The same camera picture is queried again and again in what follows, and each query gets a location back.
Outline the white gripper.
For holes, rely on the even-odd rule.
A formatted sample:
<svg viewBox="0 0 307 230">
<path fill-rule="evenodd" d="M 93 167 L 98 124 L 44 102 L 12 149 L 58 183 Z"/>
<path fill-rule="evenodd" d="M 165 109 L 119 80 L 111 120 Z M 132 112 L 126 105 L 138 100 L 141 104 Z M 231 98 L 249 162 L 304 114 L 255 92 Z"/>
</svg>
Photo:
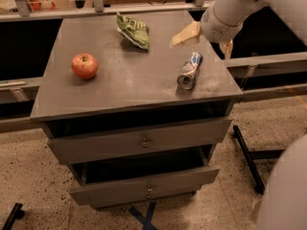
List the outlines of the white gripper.
<svg viewBox="0 0 307 230">
<path fill-rule="evenodd" d="M 220 43 L 225 59 L 231 59 L 233 38 L 240 32 L 239 26 L 228 26 L 221 22 L 210 5 L 201 17 L 201 23 L 194 21 L 176 34 L 170 42 L 171 47 L 192 45 L 200 41 L 201 32 L 210 42 Z"/>
</svg>

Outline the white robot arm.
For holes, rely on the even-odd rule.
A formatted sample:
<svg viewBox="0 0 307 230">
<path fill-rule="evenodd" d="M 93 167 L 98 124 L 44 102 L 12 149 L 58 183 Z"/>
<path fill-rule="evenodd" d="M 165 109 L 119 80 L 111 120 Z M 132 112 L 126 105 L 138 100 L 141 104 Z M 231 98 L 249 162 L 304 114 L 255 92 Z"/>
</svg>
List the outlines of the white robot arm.
<svg viewBox="0 0 307 230">
<path fill-rule="evenodd" d="M 210 42 L 226 42 L 265 6 L 307 45 L 307 0 L 216 0 L 201 17 L 202 34 Z M 275 163 L 256 230 L 307 230 L 307 135 L 294 141 Z"/>
</svg>

